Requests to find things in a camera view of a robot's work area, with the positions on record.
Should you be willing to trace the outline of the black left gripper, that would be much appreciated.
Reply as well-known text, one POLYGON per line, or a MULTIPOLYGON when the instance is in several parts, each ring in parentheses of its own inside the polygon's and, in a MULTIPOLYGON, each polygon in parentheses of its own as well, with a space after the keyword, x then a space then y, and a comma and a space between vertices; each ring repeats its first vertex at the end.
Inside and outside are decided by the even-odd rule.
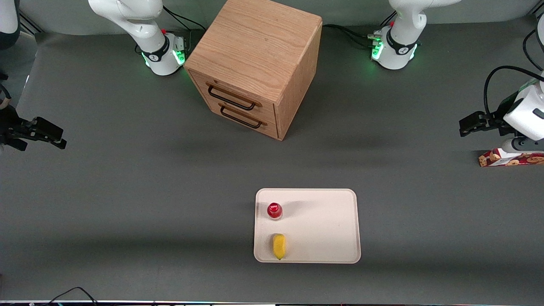
POLYGON ((505 112, 492 112, 489 116, 485 112, 474 112, 467 117, 467 123, 459 122, 460 137, 471 133, 497 129, 500 136, 517 135, 517 131, 504 119, 505 112))

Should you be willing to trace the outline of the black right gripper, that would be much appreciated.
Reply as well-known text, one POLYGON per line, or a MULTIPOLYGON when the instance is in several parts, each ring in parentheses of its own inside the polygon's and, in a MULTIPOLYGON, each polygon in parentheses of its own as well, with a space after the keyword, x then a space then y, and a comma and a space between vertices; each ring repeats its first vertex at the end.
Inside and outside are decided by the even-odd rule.
POLYGON ((63 150, 67 141, 62 139, 64 130, 42 117, 34 118, 34 136, 25 124, 29 121, 22 119, 12 106, 6 106, 0 111, 0 143, 19 151, 25 151, 28 143, 23 141, 44 141, 63 150))

